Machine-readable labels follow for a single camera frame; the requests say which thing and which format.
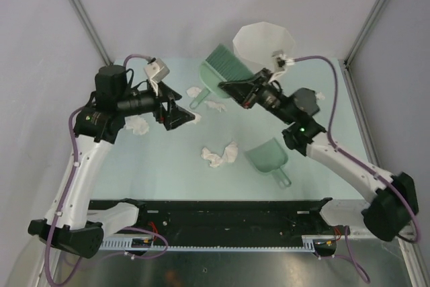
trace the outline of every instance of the table top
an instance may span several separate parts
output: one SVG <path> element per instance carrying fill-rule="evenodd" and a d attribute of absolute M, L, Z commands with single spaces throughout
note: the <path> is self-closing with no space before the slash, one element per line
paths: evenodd
<path fill-rule="evenodd" d="M 198 67 L 203 59 L 163 58 L 170 74 L 163 80 L 182 94 L 177 103 L 187 108 L 192 98 L 186 90 L 193 86 L 203 88 Z M 351 102 L 337 60 L 332 60 L 339 79 L 339 101 L 333 135 L 357 156 L 366 159 L 363 142 Z M 128 67 L 135 72 L 134 82 L 146 79 L 143 67 L 146 61 L 132 59 Z M 334 97 L 333 74 L 327 63 L 311 60 L 296 63 L 279 80 L 284 93 L 290 95 L 301 87 L 321 92 L 317 122 L 327 127 Z M 98 175 L 93 199 L 149 199 L 149 200 L 313 200 L 325 197 L 336 199 L 362 198 L 347 182 L 324 165 L 289 151 L 281 131 L 286 128 L 276 117 L 262 107 L 244 110 L 231 99 L 211 95 L 207 100 L 223 103 L 226 112 L 202 104 L 196 112 L 202 116 L 197 124 L 185 124 L 166 131 L 157 124 L 152 114 L 142 117 L 149 124 L 149 132 L 135 135 L 121 130 L 116 143 Z M 271 175 L 257 173 L 244 152 L 271 138 L 277 138 L 288 154 L 284 171 L 292 185 L 280 189 Z M 222 155 L 225 146 L 237 142 L 239 155 L 234 163 L 218 168 L 209 167 L 201 158 L 203 147 Z"/>

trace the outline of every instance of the crumpled paper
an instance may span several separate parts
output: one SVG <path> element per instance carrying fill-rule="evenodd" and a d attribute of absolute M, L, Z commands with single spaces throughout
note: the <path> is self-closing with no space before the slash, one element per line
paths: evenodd
<path fill-rule="evenodd" d="M 200 92 L 202 92 L 202 89 L 200 89 L 199 87 L 190 87 L 187 90 L 187 94 L 189 97 L 197 97 Z"/>
<path fill-rule="evenodd" d="M 197 124 L 202 119 L 201 115 L 199 115 L 199 114 L 197 114 L 197 113 L 195 113 L 193 111 L 189 111 L 189 110 L 187 110 L 187 111 L 191 112 L 195 116 L 194 120 L 191 120 L 191 121 L 187 122 L 187 124 Z"/>
<path fill-rule="evenodd" d="M 224 153 L 222 157 L 217 154 L 211 152 L 209 149 L 204 147 L 202 149 L 202 158 L 209 161 L 209 166 L 212 168 L 217 168 L 218 166 L 224 163 L 234 163 L 237 158 L 239 150 L 237 148 L 237 143 L 232 141 L 228 146 L 224 149 Z"/>
<path fill-rule="evenodd" d="M 227 108 L 224 104 L 220 104 L 218 102 L 213 101 L 205 101 L 204 102 L 209 108 L 217 109 L 219 112 L 227 111 Z"/>
<path fill-rule="evenodd" d="M 149 125 L 146 120 L 140 116 L 125 117 L 126 130 L 133 130 L 133 134 L 143 135 L 149 131 Z"/>

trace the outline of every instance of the green dustpan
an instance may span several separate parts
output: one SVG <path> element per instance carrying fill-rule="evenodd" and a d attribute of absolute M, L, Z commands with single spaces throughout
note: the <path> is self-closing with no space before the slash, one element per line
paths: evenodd
<path fill-rule="evenodd" d="M 230 97 L 227 93 L 225 93 L 223 90 L 221 90 L 218 87 L 218 84 L 220 82 L 225 82 L 227 80 L 220 73 L 218 73 L 214 68 L 212 68 L 209 65 L 209 63 L 207 63 L 206 61 L 204 61 L 200 65 L 199 76 L 200 76 L 200 81 L 202 81 L 205 88 L 189 104 L 190 109 L 193 109 L 193 110 L 196 109 L 203 102 L 203 100 L 205 100 L 205 98 L 211 93 L 214 93 L 218 97 L 221 97 L 224 99 Z"/>
<path fill-rule="evenodd" d="M 263 175 L 271 173 L 280 188 L 286 189 L 291 186 L 290 179 L 282 169 L 288 161 L 288 156 L 275 138 L 246 151 L 245 156 L 259 173 Z"/>

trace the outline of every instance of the green brush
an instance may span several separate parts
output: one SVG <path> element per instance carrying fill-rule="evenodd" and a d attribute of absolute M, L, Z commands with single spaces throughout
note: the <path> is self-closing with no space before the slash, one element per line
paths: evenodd
<path fill-rule="evenodd" d="M 218 87 L 220 82 L 242 81 L 254 74 L 227 47 L 219 44 L 199 67 L 200 80 L 206 87 L 190 103 L 189 108 L 196 109 L 210 93 L 228 98 L 227 93 Z"/>

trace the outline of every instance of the gray floor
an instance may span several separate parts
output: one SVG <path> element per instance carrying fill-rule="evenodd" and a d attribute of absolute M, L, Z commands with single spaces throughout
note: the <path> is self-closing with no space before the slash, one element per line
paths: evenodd
<path fill-rule="evenodd" d="M 412 286 L 398 243 L 352 241 L 358 262 L 366 269 L 370 286 Z M 95 259 L 106 255 L 100 252 Z M 347 254 L 341 241 L 337 254 Z M 58 275 L 70 267 L 62 264 Z M 117 256 L 79 271 L 67 286 L 217 286 L 217 287 L 356 287 L 362 282 L 353 266 L 341 259 L 319 261 L 309 253 L 168 252 L 153 260 Z"/>

